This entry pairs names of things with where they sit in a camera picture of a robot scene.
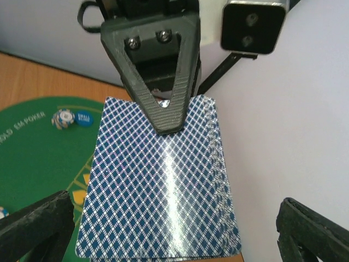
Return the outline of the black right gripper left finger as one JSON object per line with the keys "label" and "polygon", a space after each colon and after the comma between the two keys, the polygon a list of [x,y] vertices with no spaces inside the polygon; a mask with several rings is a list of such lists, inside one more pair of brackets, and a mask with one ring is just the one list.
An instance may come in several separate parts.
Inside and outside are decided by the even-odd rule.
{"label": "black right gripper left finger", "polygon": [[1,261],[62,261],[74,229],[69,193],[56,192],[1,219]]}

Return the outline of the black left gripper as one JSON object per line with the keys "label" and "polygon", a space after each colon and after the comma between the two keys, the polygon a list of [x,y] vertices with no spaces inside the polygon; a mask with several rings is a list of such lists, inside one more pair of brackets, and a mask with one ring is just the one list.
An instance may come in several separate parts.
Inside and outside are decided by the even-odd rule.
{"label": "black left gripper", "polygon": [[198,1],[95,1],[95,28],[124,88],[158,134],[180,131],[201,77]]}

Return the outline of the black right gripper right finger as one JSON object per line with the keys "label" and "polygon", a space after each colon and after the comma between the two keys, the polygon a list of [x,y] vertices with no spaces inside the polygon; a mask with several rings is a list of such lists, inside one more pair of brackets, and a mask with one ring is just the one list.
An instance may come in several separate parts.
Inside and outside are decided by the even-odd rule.
{"label": "black right gripper right finger", "polygon": [[282,261],[348,261],[348,230],[293,198],[276,218]]}

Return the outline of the blue card deck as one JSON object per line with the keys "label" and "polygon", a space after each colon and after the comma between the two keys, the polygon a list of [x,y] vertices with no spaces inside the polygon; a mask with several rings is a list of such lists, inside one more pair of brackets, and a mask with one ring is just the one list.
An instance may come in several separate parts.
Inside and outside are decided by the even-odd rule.
{"label": "blue card deck", "polygon": [[242,243],[215,100],[193,97],[181,131],[105,100],[75,253],[90,261],[230,257]]}

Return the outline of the small blue blind button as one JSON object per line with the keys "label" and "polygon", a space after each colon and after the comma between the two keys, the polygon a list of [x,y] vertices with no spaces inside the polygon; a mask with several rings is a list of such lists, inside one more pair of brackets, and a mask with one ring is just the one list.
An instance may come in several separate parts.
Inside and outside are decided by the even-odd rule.
{"label": "small blue blind button", "polygon": [[92,114],[88,111],[77,111],[75,112],[75,122],[82,127],[90,127],[94,122]]}

